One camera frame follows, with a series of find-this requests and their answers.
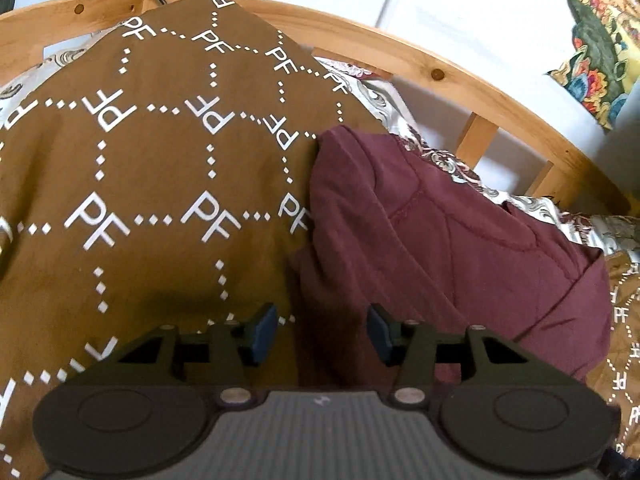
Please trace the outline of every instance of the curved wooden headboard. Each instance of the curved wooden headboard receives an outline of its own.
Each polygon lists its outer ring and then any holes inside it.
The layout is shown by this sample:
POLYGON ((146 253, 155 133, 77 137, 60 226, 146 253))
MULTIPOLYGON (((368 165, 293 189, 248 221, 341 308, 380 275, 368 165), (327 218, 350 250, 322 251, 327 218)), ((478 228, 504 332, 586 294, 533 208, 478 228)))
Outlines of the curved wooden headboard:
MULTIPOLYGON (((621 191, 580 150, 528 108, 448 60, 386 32, 305 7, 235 0, 314 54, 400 76, 471 110, 456 155, 475 167, 498 127, 548 161, 527 191, 568 208, 586 189, 613 214, 627 214, 621 191)), ((43 48, 113 27, 158 6, 156 0, 53 0, 0 16, 0 84, 42 61, 43 48)))

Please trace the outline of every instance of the metal screw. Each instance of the metal screw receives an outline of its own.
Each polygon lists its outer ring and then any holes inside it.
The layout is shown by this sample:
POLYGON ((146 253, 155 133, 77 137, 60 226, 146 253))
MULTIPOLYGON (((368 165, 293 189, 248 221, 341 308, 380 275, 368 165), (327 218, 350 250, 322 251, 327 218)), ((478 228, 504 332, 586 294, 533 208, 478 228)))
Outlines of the metal screw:
POLYGON ((245 388, 227 388, 220 393, 225 404, 244 404, 251 400, 251 392, 245 388))
POLYGON ((426 395, 420 388, 400 388, 396 390, 394 397, 403 404, 420 404, 426 395))

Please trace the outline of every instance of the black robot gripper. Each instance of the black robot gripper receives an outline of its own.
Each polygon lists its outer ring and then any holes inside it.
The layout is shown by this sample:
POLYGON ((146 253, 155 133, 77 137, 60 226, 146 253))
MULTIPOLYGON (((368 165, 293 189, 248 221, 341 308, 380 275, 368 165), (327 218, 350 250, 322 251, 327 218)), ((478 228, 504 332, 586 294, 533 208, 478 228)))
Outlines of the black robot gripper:
POLYGON ((367 314, 380 360, 400 366, 389 401, 427 410, 436 364, 460 364, 461 382, 438 399, 434 423, 459 452, 492 470, 560 475, 595 468, 620 430, 620 409, 484 326, 464 335, 367 314))
POLYGON ((33 432, 49 467, 135 476, 178 460, 222 411, 255 403, 244 367, 265 360, 277 327, 267 303, 247 322, 162 325, 123 346, 40 401, 33 432))

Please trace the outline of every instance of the white dotted line pattern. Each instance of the white dotted line pattern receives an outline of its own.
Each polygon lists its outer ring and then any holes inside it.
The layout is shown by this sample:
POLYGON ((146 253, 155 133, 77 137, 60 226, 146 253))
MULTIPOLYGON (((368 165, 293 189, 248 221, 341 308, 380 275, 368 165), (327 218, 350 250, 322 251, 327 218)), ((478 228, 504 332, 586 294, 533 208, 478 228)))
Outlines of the white dotted line pattern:
MULTIPOLYGON (((211 63, 211 64, 209 65, 209 68, 213 70, 216 66, 217 66, 217 65, 216 65, 215 63, 211 63)), ((218 74, 216 74, 215 72, 211 72, 209 75, 210 75, 210 77, 211 77, 212 79, 218 76, 218 74)), ((212 82, 210 83, 210 86, 211 86, 212 88, 214 88, 214 87, 218 86, 218 83, 216 83, 215 81, 212 81, 212 82)))
MULTIPOLYGON (((225 263, 224 263, 222 260, 218 260, 218 261, 216 262, 215 267, 216 267, 216 269, 217 269, 217 270, 222 270, 222 269, 225 267, 225 263)), ((225 275, 224 275, 224 274, 222 274, 222 273, 220 274, 220 276, 219 276, 219 278, 218 278, 218 283, 219 283, 220 285, 225 285, 225 283, 226 283, 226 277, 225 277, 225 275)), ((223 289, 223 290, 222 290, 222 293, 220 294, 220 299, 221 299, 222 301, 226 301, 226 298, 228 298, 228 297, 229 297, 229 293, 228 293, 226 290, 224 290, 224 289, 223 289)), ((231 321, 231 320, 234 318, 234 315, 233 315, 233 314, 229 314, 229 316, 227 316, 227 318, 226 318, 226 320, 227 320, 227 321, 231 321)))
MULTIPOLYGON (((143 217, 142 215, 137 215, 134 219, 133 219, 133 223, 135 225, 142 225, 145 221, 145 217, 143 217)), ((151 225, 156 225, 160 219, 156 216, 156 215, 151 215, 147 221, 151 224, 151 225)), ((162 218, 162 223, 164 225, 170 225, 171 222, 173 222, 174 219, 172 218, 171 215, 165 215, 164 218, 162 218)))
MULTIPOLYGON (((131 51, 126 48, 124 49, 124 53, 125 54, 131 54, 131 51)), ((124 75, 127 73, 127 69, 124 65, 126 65, 129 62, 129 58, 127 56, 123 57, 120 62, 122 63, 122 67, 120 67, 120 69, 118 70, 118 72, 120 72, 120 74, 124 75)))
MULTIPOLYGON (((161 28, 161 29, 160 29, 160 32, 162 32, 163 34, 164 34, 165 32, 168 32, 168 33, 169 33, 169 34, 171 34, 172 36, 178 36, 178 33, 177 33, 177 32, 175 32, 174 30, 169 30, 169 29, 168 29, 168 28, 166 28, 166 27, 161 28)), ((178 38, 180 38, 181 40, 184 40, 184 39, 186 39, 186 36, 185 36, 184 34, 180 34, 180 35, 178 36, 178 38)))
MULTIPOLYGON (((47 108, 49 108, 50 106, 52 106, 52 105, 53 105, 53 99, 51 99, 51 98, 47 99, 46 101, 44 101, 44 105, 45 105, 47 108)), ((67 106, 67 104, 66 104, 62 99, 60 99, 60 101, 58 101, 58 102, 56 103, 56 108, 57 108, 58 110, 61 110, 61 109, 62 109, 62 108, 64 108, 65 106, 67 106)), ((70 110, 74 110, 77 106, 78 106, 78 103, 76 103, 75 101, 71 101, 71 102, 68 104, 68 107, 69 107, 69 109, 70 109, 70 110)))
MULTIPOLYGON (((107 143, 104 142, 104 140, 101 140, 100 142, 98 142, 98 149, 100 151, 104 150, 105 147, 107 146, 107 143)), ((95 159, 95 163, 98 166, 102 166, 104 164, 104 161, 107 160, 106 158, 104 158, 103 154, 98 155, 98 157, 95 159)), ((98 168, 98 172, 95 174, 95 179, 100 182, 102 179, 104 178, 104 171, 101 168, 98 168)))
MULTIPOLYGON (((18 234, 20 234, 21 232, 24 231, 24 223, 23 222, 18 222, 18 224, 15 227, 15 230, 18 234)), ((49 234, 49 232, 51 231, 51 225, 46 222, 45 224, 42 225, 42 227, 38 227, 36 224, 31 224, 28 228, 27 228, 27 232, 28 234, 30 234, 31 236, 35 235, 38 232, 38 229, 40 230, 40 232, 44 235, 49 234)))
MULTIPOLYGON (((296 317, 294 315, 289 316, 289 322, 295 323, 296 322, 296 317)), ((278 318, 278 323, 280 323, 282 326, 284 326, 287 323, 287 320, 285 318, 283 318, 282 316, 280 316, 278 318)))
MULTIPOLYGON (((149 110, 150 112, 153 112, 156 109, 156 105, 151 103, 148 107, 146 107, 147 110, 149 110)), ((162 105, 161 107, 158 108, 158 111, 161 114, 165 114, 169 111, 169 108, 167 108, 166 106, 162 105)), ((180 108, 175 107, 173 110, 171 110, 171 113, 173 115, 177 115, 180 113, 180 108)))
POLYGON ((236 45, 237 50, 242 50, 243 48, 248 52, 253 52, 254 54, 260 54, 260 51, 257 50, 256 48, 251 48, 250 46, 243 47, 242 45, 236 45))
MULTIPOLYGON (((284 164, 286 164, 287 163, 287 157, 283 156, 282 157, 282 161, 283 161, 284 164)), ((287 184, 293 184, 293 179, 289 176, 289 168, 287 168, 285 166, 282 171, 284 171, 284 174, 287 175, 287 184)))
MULTIPOLYGON (((6 447, 4 446, 4 444, 0 444, 0 451, 1 451, 1 452, 5 452, 5 450, 6 450, 6 447)), ((5 454, 4 454, 4 456, 2 457, 2 460, 3 460, 4 462, 6 462, 7 464, 9 464, 9 465, 10 465, 10 464, 11 464, 11 462, 13 462, 13 461, 14 461, 14 457, 12 457, 12 456, 11 456, 10 454, 8 454, 8 453, 5 453, 5 454)), ((12 469, 11 469, 11 475, 12 475, 14 478, 20 478, 20 471, 18 471, 16 468, 12 468, 12 469)))
POLYGON ((271 220, 271 215, 269 213, 265 213, 264 215, 261 215, 260 213, 258 213, 257 211, 254 214, 249 213, 248 211, 245 211, 242 214, 242 218, 244 218, 245 220, 248 220, 251 216, 254 217, 254 220, 257 222, 260 218, 264 218, 267 222, 269 220, 271 220))
POLYGON ((247 114, 246 114, 246 113, 244 113, 244 112, 240 112, 240 117, 242 117, 243 119, 246 119, 247 117, 249 117, 249 119, 250 119, 251 121, 253 121, 253 122, 255 122, 255 123, 258 123, 258 124, 262 124, 262 121, 261 121, 260 119, 256 118, 256 116, 255 116, 255 115, 247 115, 247 114))
MULTIPOLYGON (((209 153, 211 153, 213 150, 214 150, 214 147, 213 147, 213 145, 212 145, 212 144, 210 144, 209 146, 207 146, 207 151, 208 151, 209 153)), ((215 163, 216 163, 216 159, 215 159, 215 158, 213 158, 212 156, 210 156, 210 157, 207 159, 207 164, 208 164, 209 166, 213 166, 215 163)), ((209 178, 214 178, 214 177, 216 176, 216 172, 215 172, 215 171, 213 171, 213 168, 210 168, 209 173, 207 173, 207 175, 209 175, 209 178)))
MULTIPOLYGON (((94 269, 94 276, 96 278, 100 278, 102 275, 104 274, 104 270, 102 270, 101 267, 95 267, 94 269)), ((98 285, 96 286, 95 290, 98 292, 98 294, 103 295, 104 291, 106 289, 106 286, 104 285, 103 282, 98 283, 98 285)), ((109 305, 102 299, 100 299, 100 303, 98 304, 98 310, 101 313, 105 313, 107 312, 107 309, 109 308, 109 305)))

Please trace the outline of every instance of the fabric fold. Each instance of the fabric fold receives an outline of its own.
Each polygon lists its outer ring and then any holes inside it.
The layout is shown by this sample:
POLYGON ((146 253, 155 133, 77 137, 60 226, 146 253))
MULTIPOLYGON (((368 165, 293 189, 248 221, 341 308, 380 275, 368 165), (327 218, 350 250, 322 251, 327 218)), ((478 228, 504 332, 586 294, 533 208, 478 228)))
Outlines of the fabric fold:
MULTIPOLYGON (((441 332, 483 324, 578 379, 604 357, 601 251, 458 186, 398 138, 340 126, 320 144, 312 245, 292 259, 303 384, 390 386, 396 370, 380 364, 364 330, 371 303, 441 332)), ((458 380, 452 367, 438 373, 458 380)))

